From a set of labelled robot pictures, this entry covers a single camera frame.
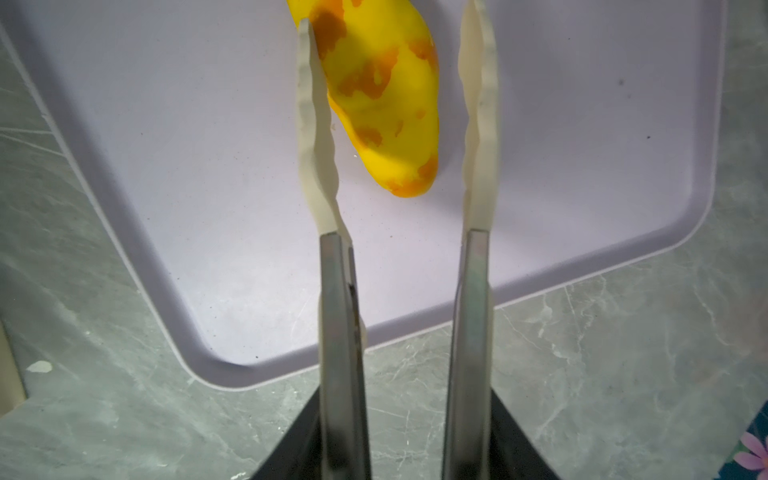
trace white tray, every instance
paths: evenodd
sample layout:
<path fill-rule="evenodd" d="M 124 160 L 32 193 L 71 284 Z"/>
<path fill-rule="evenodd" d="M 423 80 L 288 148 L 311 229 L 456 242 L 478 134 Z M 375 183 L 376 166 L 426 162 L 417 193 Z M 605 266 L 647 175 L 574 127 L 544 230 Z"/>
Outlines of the white tray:
<path fill-rule="evenodd" d="M 414 0 L 441 66 L 441 165 L 428 194 L 404 200 L 375 185 L 335 122 L 372 346 L 451 318 L 463 3 Z M 504 132 L 496 302 L 684 241 L 712 196 L 725 1 L 488 7 Z M 314 365 L 319 247 L 296 172 L 285 2 L 13 0 L 0 2 L 0 22 L 190 372 L 237 389 Z"/>

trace marble countertop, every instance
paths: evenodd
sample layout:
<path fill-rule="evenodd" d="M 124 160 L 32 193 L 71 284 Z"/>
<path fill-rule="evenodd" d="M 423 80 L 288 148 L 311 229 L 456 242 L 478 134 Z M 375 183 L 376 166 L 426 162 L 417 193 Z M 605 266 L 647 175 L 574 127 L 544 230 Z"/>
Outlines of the marble countertop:
<path fill-rule="evenodd" d="M 496 313 L 493 385 L 564 480 L 712 478 L 768 399 L 768 2 L 729 16 L 704 225 Z M 316 371 L 248 392 L 185 373 L 4 50 L 0 225 L 29 394 L 0 419 L 0 478 L 247 478 L 315 389 Z M 449 343 L 366 354 L 376 478 L 439 477 Z"/>

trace pink flower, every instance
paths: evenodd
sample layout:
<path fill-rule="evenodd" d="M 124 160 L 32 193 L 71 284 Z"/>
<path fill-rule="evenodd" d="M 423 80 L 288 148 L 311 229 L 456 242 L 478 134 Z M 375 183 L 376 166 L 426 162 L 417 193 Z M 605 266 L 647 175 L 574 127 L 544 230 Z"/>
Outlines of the pink flower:
<path fill-rule="evenodd" d="M 760 470 L 756 480 L 768 480 L 768 452 L 766 452 L 766 448 L 755 435 L 748 432 L 741 436 L 741 442 L 752 453 L 737 453 L 733 456 L 733 460 L 747 470 Z"/>

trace yellow pepper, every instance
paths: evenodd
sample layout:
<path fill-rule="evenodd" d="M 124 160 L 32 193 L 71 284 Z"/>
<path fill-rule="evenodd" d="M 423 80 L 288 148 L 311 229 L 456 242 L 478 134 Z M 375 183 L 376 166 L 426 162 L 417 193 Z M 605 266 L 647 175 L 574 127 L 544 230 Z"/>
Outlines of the yellow pepper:
<path fill-rule="evenodd" d="M 438 166 L 438 61 L 409 0 L 287 0 L 309 18 L 331 108 L 373 179 L 398 197 L 432 186 Z"/>

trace orange patch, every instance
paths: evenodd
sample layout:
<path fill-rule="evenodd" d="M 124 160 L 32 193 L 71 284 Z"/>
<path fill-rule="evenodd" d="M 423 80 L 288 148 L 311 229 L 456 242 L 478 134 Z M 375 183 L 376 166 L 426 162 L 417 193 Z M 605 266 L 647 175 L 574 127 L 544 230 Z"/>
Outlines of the orange patch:
<path fill-rule="evenodd" d="M 374 144 L 377 147 L 381 147 L 383 138 L 378 129 L 372 127 L 358 127 L 355 129 L 355 133 L 364 144 Z"/>
<path fill-rule="evenodd" d="M 400 135 L 400 132 L 402 131 L 402 128 L 405 126 L 405 122 L 402 120 L 399 120 L 397 122 L 397 128 L 395 129 L 395 138 L 397 138 L 398 135 Z"/>
<path fill-rule="evenodd" d="M 417 197 L 425 193 L 432 186 L 432 182 L 435 181 L 435 175 L 437 174 L 437 166 L 437 155 L 432 155 L 427 160 L 427 163 L 419 167 L 419 176 L 417 178 L 402 183 L 390 181 L 387 183 L 386 189 L 396 197 Z"/>
<path fill-rule="evenodd" d="M 342 0 L 319 0 L 310 12 L 310 22 L 315 31 L 317 54 L 323 60 L 336 47 L 336 42 L 346 37 Z"/>
<path fill-rule="evenodd" d="M 368 95 L 375 100 L 382 96 L 389 79 L 392 78 L 392 69 L 397 63 L 397 47 L 392 47 L 378 57 L 368 60 L 360 70 L 348 75 L 339 84 L 339 92 L 351 97 L 355 90 Z M 376 74 L 379 74 L 380 82 L 376 83 Z"/>
<path fill-rule="evenodd" d="M 432 39 L 420 38 L 419 40 L 411 40 L 408 42 L 408 48 L 417 58 L 429 62 L 429 66 L 433 71 L 438 70 L 437 49 L 435 44 L 432 43 Z"/>

